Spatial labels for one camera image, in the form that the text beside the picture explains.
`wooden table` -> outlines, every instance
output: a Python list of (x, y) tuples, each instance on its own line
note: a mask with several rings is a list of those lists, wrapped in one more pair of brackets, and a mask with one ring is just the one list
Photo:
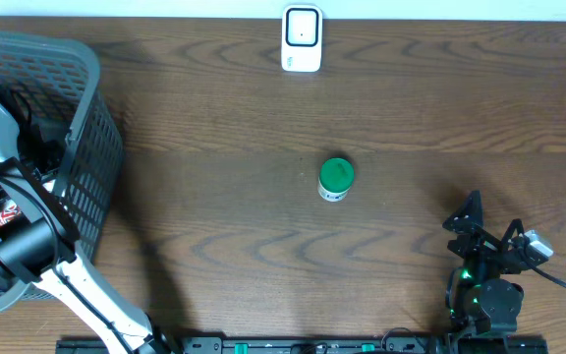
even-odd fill
[[(280, 68), (279, 21), (0, 18), (102, 64), (126, 161), (97, 267), (161, 325), (227, 335), (443, 330), (460, 260), (440, 227), (473, 189), (523, 218), (566, 280), (566, 24), (327, 21), (322, 68)], [(317, 194), (320, 163), (357, 168)], [(521, 333), (566, 353), (566, 290), (526, 272)], [(1, 353), (93, 336), (55, 301), (0, 315)]]

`green bottle cap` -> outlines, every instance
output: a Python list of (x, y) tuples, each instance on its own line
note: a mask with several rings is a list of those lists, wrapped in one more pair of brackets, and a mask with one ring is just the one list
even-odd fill
[(355, 171), (353, 165), (344, 158), (330, 158), (320, 169), (319, 186), (320, 195), (330, 202), (337, 202), (346, 197), (353, 185)]

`white background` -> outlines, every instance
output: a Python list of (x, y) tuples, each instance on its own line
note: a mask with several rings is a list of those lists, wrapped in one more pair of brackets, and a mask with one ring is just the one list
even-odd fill
[[(284, 0), (0, 0), (0, 15), (280, 19)], [(566, 0), (315, 0), (325, 19), (566, 21)]]

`gray basket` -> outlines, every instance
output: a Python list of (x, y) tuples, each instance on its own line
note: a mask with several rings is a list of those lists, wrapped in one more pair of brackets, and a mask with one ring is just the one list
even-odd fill
[[(81, 43), (0, 32), (0, 84), (25, 97), (43, 136), (65, 148), (52, 194), (62, 197), (90, 259), (123, 159), (98, 81), (97, 57)], [(22, 299), (50, 297), (32, 287)]]

